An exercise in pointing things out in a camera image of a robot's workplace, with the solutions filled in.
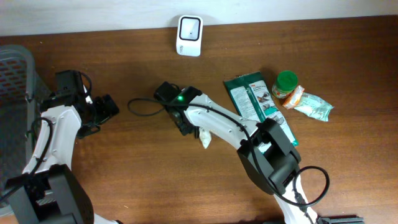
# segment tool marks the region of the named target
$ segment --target green lid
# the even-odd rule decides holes
[[[292,91],[297,86],[297,76],[294,72],[283,71],[276,79],[276,87],[282,91]]]

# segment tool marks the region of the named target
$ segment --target plastic wrapper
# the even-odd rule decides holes
[[[303,93],[294,109],[320,121],[328,121],[328,116],[333,106],[325,100],[309,93]]]
[[[296,89],[289,95],[289,97],[285,100],[284,107],[286,109],[292,109],[300,102],[301,96],[304,93],[304,88],[300,85],[296,87]]]

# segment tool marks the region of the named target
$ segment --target white tissue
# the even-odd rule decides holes
[[[207,149],[207,147],[210,145],[211,142],[211,134],[209,130],[206,130],[204,128],[199,128],[199,139],[203,144],[203,147]]]

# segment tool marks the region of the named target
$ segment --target white wall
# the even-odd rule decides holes
[[[0,35],[398,14],[398,0],[0,0]]]

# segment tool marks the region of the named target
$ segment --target wooden table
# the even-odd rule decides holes
[[[125,223],[282,217],[226,142],[214,138],[205,150],[193,136],[182,136],[167,113],[140,118],[126,104],[152,96],[167,80],[193,85],[236,111],[224,80],[260,70],[270,87],[277,73],[292,70],[305,91],[335,107],[328,123],[281,108],[300,143],[300,165],[322,166],[331,177],[328,195],[314,209],[396,223],[397,16],[206,26],[200,57],[177,55],[175,36],[169,28],[0,38],[26,46],[50,88],[55,72],[80,70],[92,78],[93,96],[109,93],[120,107],[100,133],[76,140],[73,152],[73,173],[96,213]],[[318,172],[303,174],[309,198],[323,185]]]

